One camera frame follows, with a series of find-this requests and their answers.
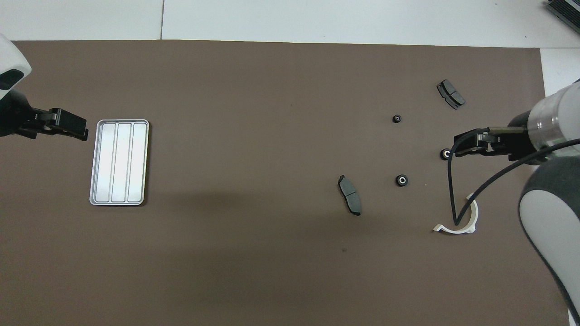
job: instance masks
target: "brown table surface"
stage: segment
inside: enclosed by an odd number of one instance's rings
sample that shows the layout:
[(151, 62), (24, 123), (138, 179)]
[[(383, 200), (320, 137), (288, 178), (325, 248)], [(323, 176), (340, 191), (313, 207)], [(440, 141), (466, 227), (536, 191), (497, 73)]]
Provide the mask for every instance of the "brown table surface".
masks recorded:
[[(474, 234), (432, 231), (452, 226), (439, 151), (543, 98), (538, 49), (16, 45), (18, 89), (90, 137), (0, 139), (2, 325), (566, 325), (517, 216), (530, 168), (478, 198)], [(116, 118), (151, 124), (141, 207), (88, 201), (95, 125)], [(507, 164), (455, 160), (459, 204)]]

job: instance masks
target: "small black wheel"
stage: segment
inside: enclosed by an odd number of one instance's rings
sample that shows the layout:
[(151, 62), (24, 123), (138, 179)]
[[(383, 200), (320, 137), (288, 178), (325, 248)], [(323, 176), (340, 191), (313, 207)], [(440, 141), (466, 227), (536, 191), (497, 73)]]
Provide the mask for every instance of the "small black wheel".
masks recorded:
[(441, 157), (441, 159), (443, 161), (447, 161), (449, 159), (449, 155), (451, 154), (451, 150), (448, 148), (444, 148), (441, 150), (441, 152), (439, 153), (439, 156)]
[(395, 181), (399, 187), (404, 187), (409, 183), (409, 178), (406, 175), (398, 175)]

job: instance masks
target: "metal tray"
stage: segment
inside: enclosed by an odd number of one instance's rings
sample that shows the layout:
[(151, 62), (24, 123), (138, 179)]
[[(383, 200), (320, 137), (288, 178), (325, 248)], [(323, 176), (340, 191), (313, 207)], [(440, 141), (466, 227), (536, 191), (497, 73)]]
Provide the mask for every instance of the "metal tray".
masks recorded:
[(97, 123), (89, 201), (93, 205), (140, 205), (145, 194), (149, 122)]

